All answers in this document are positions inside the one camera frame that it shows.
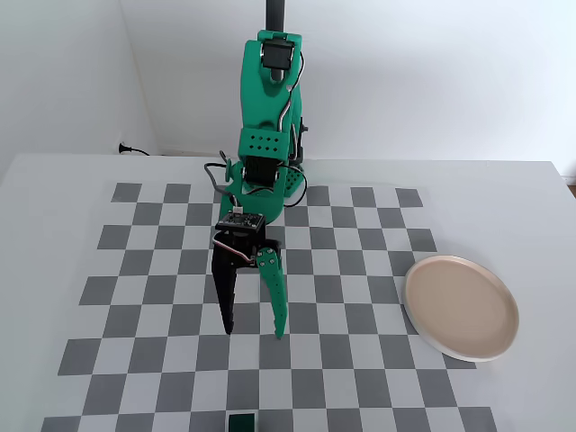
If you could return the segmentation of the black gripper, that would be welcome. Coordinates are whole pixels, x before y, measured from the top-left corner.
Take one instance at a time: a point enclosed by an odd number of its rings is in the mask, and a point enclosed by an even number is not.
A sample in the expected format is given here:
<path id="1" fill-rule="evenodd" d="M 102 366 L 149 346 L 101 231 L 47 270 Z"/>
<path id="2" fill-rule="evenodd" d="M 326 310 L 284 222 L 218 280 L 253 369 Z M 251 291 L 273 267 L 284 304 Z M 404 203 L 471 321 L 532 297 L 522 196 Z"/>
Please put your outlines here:
<path id="1" fill-rule="evenodd" d="M 258 229 L 225 228 L 216 225 L 212 238 L 211 272 L 220 305 L 225 332 L 230 335 L 234 327 L 233 308 L 237 269 L 253 267 L 259 270 L 269 290 L 274 313 L 274 333 L 282 338 L 285 333 L 288 306 L 281 260 L 281 242 L 266 235 L 266 227 Z"/>

